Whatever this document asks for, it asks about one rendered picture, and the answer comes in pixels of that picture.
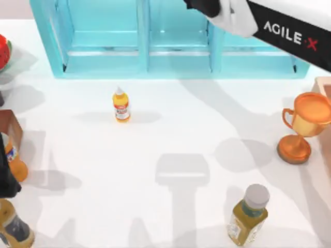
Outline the salmon-coloured shallow box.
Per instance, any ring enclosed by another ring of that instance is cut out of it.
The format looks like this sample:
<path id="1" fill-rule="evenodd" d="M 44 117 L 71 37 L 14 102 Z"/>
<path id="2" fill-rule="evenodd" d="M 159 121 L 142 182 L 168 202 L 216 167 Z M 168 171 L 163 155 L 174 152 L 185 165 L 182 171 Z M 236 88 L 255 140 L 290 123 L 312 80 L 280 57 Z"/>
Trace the salmon-coloured shallow box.
<path id="1" fill-rule="evenodd" d="M 316 77 L 312 90 L 326 96 L 331 103 L 331 76 Z M 325 165 L 331 174 L 331 124 L 318 136 L 318 139 Z"/>

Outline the olive bottle grey cap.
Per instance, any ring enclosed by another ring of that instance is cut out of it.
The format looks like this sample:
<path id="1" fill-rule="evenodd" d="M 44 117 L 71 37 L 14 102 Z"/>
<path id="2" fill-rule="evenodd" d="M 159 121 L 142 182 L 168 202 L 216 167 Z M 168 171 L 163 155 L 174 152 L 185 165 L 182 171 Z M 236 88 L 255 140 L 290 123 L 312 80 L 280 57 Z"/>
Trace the olive bottle grey cap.
<path id="1" fill-rule="evenodd" d="M 268 217 L 266 206 L 270 194 L 261 184 L 251 184 L 244 197 L 233 208 L 227 225 L 230 239 L 238 246 L 245 246 L 255 240 L 257 233 Z"/>

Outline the light blue rack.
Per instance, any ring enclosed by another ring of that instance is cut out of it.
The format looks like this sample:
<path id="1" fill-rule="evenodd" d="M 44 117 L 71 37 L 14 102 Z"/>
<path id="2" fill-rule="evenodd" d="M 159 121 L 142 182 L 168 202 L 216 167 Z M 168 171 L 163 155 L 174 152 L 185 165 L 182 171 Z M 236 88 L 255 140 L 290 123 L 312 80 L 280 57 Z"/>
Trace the light blue rack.
<path id="1" fill-rule="evenodd" d="M 71 79 L 296 79 L 309 65 L 215 27 L 184 0 L 29 0 L 52 72 Z"/>

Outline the small yellow bottle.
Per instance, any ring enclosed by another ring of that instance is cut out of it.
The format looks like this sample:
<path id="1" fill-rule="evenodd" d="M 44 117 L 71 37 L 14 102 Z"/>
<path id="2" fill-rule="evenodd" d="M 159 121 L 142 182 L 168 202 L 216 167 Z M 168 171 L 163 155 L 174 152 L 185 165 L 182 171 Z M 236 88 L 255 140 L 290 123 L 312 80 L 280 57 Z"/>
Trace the small yellow bottle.
<path id="1" fill-rule="evenodd" d="M 127 122 L 130 119 L 128 95 L 118 86 L 112 96 L 115 118 L 118 122 Z"/>

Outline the yellow bottle dark label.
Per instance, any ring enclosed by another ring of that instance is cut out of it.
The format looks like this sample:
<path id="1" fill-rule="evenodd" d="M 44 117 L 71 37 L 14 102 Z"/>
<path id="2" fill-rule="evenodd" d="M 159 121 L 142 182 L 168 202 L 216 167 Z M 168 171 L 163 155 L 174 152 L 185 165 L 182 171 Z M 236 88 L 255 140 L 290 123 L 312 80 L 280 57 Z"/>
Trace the yellow bottle dark label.
<path id="1" fill-rule="evenodd" d="M 7 199 L 0 199 L 0 240 L 6 248 L 31 248 L 35 241 L 34 232 Z"/>

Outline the orange bottle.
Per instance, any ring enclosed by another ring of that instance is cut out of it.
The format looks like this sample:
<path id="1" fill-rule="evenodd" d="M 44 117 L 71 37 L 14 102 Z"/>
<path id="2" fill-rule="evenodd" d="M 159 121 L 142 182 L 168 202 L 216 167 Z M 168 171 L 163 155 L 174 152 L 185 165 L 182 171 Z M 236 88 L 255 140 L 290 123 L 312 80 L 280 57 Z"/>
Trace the orange bottle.
<path id="1" fill-rule="evenodd" d="M 18 182 L 23 182 L 28 176 L 28 168 L 20 159 L 19 151 L 13 144 L 11 138 L 7 137 L 5 143 L 5 154 L 10 170 Z"/>

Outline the red and green fruit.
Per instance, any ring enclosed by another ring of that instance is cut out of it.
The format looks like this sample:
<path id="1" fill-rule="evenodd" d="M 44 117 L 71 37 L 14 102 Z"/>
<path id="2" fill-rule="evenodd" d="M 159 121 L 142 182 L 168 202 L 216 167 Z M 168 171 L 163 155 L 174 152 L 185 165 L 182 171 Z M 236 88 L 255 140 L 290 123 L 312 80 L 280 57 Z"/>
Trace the red and green fruit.
<path id="1" fill-rule="evenodd" d="M 0 71 L 2 71 L 11 58 L 12 44 L 10 40 L 0 34 Z"/>

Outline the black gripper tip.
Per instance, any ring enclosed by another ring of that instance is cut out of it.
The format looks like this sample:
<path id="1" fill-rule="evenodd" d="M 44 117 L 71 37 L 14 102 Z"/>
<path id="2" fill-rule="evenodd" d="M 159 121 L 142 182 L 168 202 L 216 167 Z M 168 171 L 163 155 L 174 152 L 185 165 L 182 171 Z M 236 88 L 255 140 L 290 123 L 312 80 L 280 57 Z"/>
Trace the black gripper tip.
<path id="1" fill-rule="evenodd" d="M 13 176 L 5 154 L 6 134 L 0 133 L 0 198 L 14 198 L 22 189 Z"/>

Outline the copper gold trophy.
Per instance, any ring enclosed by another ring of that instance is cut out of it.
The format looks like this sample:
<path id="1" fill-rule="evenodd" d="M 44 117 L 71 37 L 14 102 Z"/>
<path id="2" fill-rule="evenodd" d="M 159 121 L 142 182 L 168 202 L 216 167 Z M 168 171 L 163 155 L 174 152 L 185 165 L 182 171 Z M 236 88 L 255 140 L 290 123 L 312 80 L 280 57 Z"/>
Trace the copper gold trophy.
<path id="1" fill-rule="evenodd" d="M 320 93 L 302 93 L 295 98 L 294 109 L 282 110 L 282 120 L 295 134 L 279 141 L 278 155 L 289 164 L 303 164 L 311 155 L 311 146 L 305 138 L 319 135 L 331 124 L 331 101 Z"/>

